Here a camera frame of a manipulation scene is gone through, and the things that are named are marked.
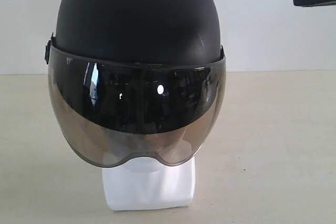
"helmet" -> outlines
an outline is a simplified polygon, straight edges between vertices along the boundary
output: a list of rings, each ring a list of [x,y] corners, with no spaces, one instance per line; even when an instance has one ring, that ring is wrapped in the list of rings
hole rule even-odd
[[[73,151],[99,167],[187,162],[222,106],[220,43],[213,0],[62,0],[45,59]]]

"black helmet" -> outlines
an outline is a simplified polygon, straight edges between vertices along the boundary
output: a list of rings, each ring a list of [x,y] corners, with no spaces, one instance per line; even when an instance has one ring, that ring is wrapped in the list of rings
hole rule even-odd
[[[187,162],[222,106],[213,0],[62,0],[46,48],[52,107],[85,161]]]

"tinted visor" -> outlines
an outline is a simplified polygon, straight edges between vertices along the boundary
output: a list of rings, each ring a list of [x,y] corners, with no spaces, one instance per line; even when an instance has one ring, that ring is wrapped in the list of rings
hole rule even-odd
[[[51,46],[49,92],[63,135],[86,162],[115,167],[135,157],[188,161],[211,131],[225,89],[225,57],[208,66],[120,64]]]

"white tabletop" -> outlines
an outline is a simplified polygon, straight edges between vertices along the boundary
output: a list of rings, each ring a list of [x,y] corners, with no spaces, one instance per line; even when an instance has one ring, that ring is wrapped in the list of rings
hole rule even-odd
[[[46,76],[0,76],[0,223],[336,223],[336,71],[229,73],[189,208],[113,212]]]

